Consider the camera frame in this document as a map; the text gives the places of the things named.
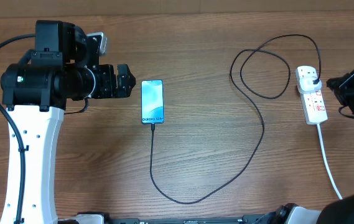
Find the Galaxy S24 smartphone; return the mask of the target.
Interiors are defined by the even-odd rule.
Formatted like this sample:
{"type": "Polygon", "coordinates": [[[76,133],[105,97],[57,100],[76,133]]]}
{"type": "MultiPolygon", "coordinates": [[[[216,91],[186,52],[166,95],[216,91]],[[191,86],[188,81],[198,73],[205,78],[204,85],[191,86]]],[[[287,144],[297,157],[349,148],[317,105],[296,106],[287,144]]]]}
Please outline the Galaxy S24 smartphone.
{"type": "Polygon", "coordinates": [[[141,121],[143,124],[164,122],[164,86],[162,80],[141,83],[141,121]]]}

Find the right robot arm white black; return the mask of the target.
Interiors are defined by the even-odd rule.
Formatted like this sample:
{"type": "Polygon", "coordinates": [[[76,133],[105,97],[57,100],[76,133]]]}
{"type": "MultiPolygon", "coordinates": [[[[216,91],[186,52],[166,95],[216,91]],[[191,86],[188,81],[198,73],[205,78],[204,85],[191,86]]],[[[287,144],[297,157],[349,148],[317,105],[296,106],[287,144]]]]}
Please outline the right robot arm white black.
{"type": "MultiPolygon", "coordinates": [[[[342,77],[331,78],[326,82],[327,87],[341,104],[338,112],[348,107],[351,115],[346,118],[354,119],[354,70],[342,77]]],[[[341,198],[323,210],[310,210],[294,203],[280,206],[276,211],[259,218],[257,223],[354,223],[354,195],[341,198]]]]}

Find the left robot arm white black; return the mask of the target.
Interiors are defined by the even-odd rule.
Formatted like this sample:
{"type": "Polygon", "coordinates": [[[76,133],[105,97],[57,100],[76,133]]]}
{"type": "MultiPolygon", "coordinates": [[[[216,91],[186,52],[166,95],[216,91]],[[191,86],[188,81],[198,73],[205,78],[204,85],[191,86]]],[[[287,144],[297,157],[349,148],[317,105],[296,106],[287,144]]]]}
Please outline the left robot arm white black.
{"type": "Polygon", "coordinates": [[[101,32],[37,21],[34,39],[1,76],[10,147],[1,223],[58,223],[55,158],[67,101],[127,98],[136,84],[127,65],[100,64],[108,45],[101,32]]]}

